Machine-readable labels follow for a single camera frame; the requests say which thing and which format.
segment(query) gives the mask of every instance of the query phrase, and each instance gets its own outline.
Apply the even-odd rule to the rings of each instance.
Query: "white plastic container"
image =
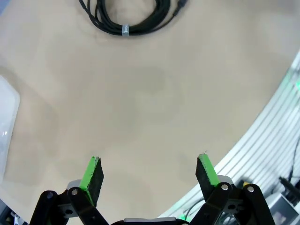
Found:
[[[0,183],[4,177],[10,139],[19,104],[18,92],[0,75]]]

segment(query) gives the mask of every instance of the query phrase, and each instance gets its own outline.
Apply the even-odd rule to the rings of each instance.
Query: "table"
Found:
[[[116,0],[110,14],[133,24],[153,7]],[[12,0],[0,74],[21,103],[0,198],[29,221],[44,190],[63,192],[98,155],[109,222],[160,215],[197,183],[197,155],[216,164],[268,102],[300,46],[299,12],[293,0],[191,0],[161,31],[121,38],[76,0]]]

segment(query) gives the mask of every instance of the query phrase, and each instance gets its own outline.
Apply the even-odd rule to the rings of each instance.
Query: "blue object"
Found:
[[[2,14],[9,2],[10,0],[0,0],[0,15]]]

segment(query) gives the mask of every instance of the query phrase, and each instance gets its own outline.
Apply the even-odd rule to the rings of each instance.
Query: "coiled black cable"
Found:
[[[97,0],[94,15],[90,10],[90,0],[87,0],[87,5],[84,4],[83,0],[79,0],[79,2],[96,27],[108,34],[119,36],[122,35],[122,25],[111,21],[106,10],[105,0]],[[148,16],[141,23],[129,27],[130,36],[149,34],[163,28],[169,22],[171,22],[172,19],[178,14],[180,9],[185,6],[187,0],[179,0],[171,18],[162,25],[160,24],[170,10],[171,0],[155,0],[155,2],[156,7],[150,16]]]

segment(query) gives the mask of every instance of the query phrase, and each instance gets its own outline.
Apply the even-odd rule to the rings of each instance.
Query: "bolt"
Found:
[[[77,191],[76,189],[74,189],[74,190],[71,192],[72,195],[76,195],[77,193],[78,193],[78,191]]]
[[[49,199],[49,198],[52,198],[52,197],[53,197],[53,193],[50,192],[50,193],[47,195],[47,198]]]
[[[247,188],[247,190],[248,190],[249,192],[254,192],[254,188],[253,188],[252,186],[249,186],[249,187]]]
[[[226,184],[223,184],[223,185],[221,186],[221,188],[222,188],[224,191],[227,191],[227,190],[228,190],[228,186],[227,186]]]

